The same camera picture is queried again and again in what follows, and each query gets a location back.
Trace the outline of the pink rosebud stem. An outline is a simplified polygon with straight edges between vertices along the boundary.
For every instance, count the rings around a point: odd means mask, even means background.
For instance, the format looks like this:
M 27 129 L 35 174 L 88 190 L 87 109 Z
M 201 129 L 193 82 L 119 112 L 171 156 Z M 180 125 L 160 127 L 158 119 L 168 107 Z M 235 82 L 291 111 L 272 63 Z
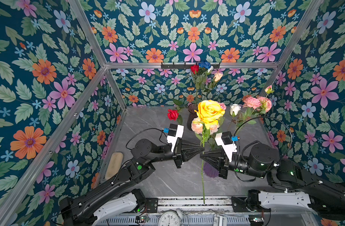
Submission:
M 220 105 L 222 110 L 226 110 L 227 107 L 226 107 L 226 105 L 224 103 L 219 103 L 219 105 Z

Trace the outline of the cream white artificial rose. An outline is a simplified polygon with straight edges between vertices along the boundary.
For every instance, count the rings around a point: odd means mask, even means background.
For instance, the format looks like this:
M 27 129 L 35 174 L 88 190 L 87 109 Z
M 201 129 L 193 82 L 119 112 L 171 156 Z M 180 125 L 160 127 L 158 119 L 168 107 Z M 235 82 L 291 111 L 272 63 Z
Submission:
M 215 73 L 214 74 L 214 82 L 219 82 L 223 77 L 223 73 Z

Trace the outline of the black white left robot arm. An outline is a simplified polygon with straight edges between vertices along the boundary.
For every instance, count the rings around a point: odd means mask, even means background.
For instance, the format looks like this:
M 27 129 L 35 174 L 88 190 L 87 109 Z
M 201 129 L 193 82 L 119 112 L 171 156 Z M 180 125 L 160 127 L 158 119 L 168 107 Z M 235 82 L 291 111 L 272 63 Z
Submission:
M 66 226 L 95 226 L 109 217 L 138 211 L 146 205 L 140 189 L 127 189 L 141 183 L 155 171 L 153 163 L 174 161 L 179 169 L 204 148 L 181 138 L 175 146 L 157 146 L 148 139 L 139 140 L 131 150 L 132 159 L 120 167 L 117 174 L 78 198 L 64 198 L 59 206 Z

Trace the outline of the blue artificial flower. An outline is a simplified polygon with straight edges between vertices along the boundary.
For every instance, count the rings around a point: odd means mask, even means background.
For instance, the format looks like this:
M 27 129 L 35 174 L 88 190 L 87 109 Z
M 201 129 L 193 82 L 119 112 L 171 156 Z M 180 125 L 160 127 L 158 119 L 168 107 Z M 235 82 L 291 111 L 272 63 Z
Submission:
M 207 62 L 207 61 L 202 61 L 199 64 L 200 68 L 205 68 L 205 69 L 210 69 L 211 68 L 211 63 Z

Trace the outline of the red artificial rose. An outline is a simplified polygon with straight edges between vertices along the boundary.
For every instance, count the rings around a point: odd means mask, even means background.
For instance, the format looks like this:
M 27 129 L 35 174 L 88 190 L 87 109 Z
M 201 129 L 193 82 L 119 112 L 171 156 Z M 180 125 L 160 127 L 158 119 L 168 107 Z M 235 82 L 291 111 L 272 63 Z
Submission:
M 181 115 L 181 111 L 187 108 L 187 105 L 177 99 L 173 99 L 172 102 L 174 103 L 174 107 L 173 109 L 168 109 L 167 117 L 169 120 L 175 121 L 179 125 L 183 125 L 183 117 Z
M 193 74 L 197 74 L 199 72 L 199 65 L 192 65 L 190 70 Z

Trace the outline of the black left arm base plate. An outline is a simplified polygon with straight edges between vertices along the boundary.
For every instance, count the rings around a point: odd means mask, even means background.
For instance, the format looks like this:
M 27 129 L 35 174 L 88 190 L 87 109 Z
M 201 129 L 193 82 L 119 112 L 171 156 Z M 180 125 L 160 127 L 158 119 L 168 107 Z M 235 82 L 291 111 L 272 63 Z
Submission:
M 143 206 L 142 213 L 157 213 L 158 203 L 158 198 L 146 198 L 146 202 Z

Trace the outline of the purple blue ribbed glass vase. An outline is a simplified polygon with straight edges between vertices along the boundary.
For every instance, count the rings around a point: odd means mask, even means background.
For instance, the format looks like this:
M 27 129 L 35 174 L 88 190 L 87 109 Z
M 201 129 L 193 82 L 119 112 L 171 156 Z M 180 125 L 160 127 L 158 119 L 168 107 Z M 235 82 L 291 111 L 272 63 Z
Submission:
M 219 176 L 219 171 L 215 169 L 211 164 L 205 162 L 203 165 L 203 172 L 206 176 L 210 178 L 216 178 Z

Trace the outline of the dark pink ribbed glass vase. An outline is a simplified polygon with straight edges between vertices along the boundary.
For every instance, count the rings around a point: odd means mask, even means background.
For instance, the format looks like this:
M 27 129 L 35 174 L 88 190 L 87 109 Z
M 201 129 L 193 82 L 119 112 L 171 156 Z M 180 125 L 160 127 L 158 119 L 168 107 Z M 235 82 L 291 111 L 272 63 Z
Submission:
M 198 110 L 198 104 L 190 104 L 188 106 L 188 120 L 187 120 L 187 128 L 188 130 L 192 131 L 192 122 L 195 118 L 197 118 L 197 113 L 196 111 Z

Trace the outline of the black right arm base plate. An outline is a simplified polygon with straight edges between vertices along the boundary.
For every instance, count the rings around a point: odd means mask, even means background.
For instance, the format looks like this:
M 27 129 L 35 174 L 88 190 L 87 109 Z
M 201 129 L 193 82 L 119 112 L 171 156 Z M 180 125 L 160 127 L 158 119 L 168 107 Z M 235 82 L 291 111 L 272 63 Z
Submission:
M 234 212 L 259 212 L 260 205 L 249 197 L 231 197 Z

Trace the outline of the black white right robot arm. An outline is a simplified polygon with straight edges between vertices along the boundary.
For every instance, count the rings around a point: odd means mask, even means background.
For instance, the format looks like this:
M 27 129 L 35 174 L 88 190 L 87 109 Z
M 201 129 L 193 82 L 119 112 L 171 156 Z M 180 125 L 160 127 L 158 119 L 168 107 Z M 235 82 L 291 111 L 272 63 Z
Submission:
M 259 141 L 247 147 L 251 149 L 248 156 L 241 151 L 228 158 L 222 148 L 200 155 L 223 179 L 233 171 L 266 179 L 269 186 L 279 190 L 272 193 L 251 189 L 245 199 L 232 197 L 234 211 L 306 210 L 328 220 L 345 220 L 345 182 L 324 180 L 294 161 L 281 160 L 277 149 Z

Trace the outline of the orange yellow artificial rose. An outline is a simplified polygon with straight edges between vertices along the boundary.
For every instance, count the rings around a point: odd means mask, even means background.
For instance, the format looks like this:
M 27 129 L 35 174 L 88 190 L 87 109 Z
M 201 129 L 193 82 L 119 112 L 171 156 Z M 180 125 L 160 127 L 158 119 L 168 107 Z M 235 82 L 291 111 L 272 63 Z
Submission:
M 222 110 L 219 102 L 213 100 L 204 100 L 198 104 L 198 110 L 196 111 L 197 118 L 203 121 L 207 128 L 210 125 L 221 122 L 221 119 L 225 115 L 225 110 Z

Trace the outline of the pink artificial flower spray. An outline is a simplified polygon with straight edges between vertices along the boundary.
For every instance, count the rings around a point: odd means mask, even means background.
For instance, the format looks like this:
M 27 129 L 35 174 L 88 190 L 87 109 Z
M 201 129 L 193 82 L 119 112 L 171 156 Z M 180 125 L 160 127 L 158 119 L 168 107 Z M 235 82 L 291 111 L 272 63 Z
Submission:
M 235 123 L 239 131 L 244 125 L 254 125 L 258 119 L 261 119 L 266 113 L 268 113 L 273 103 L 266 96 L 256 96 L 253 97 L 248 95 L 243 98 L 242 108 L 239 113 L 239 122 Z

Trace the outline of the white rosebud stem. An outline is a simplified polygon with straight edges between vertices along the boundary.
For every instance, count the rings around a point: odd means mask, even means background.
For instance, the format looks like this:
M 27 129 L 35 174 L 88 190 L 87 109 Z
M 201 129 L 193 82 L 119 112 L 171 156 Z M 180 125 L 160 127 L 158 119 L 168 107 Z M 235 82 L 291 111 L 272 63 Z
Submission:
M 241 108 L 242 106 L 239 104 L 232 104 L 230 106 L 229 114 L 231 116 L 231 121 L 229 123 L 229 127 L 232 125 L 232 123 L 239 122 L 239 113 L 240 113 Z

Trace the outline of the cream peony flower stem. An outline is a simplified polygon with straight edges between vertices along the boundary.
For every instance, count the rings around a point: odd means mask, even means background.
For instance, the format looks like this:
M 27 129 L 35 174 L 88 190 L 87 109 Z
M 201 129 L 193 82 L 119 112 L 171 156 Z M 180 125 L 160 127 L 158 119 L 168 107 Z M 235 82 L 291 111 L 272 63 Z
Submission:
M 195 133 L 196 137 L 200 141 L 202 147 L 213 137 L 213 134 L 217 133 L 220 128 L 220 124 L 216 123 L 210 125 L 209 128 L 205 126 L 202 120 L 195 118 L 191 123 L 191 129 Z

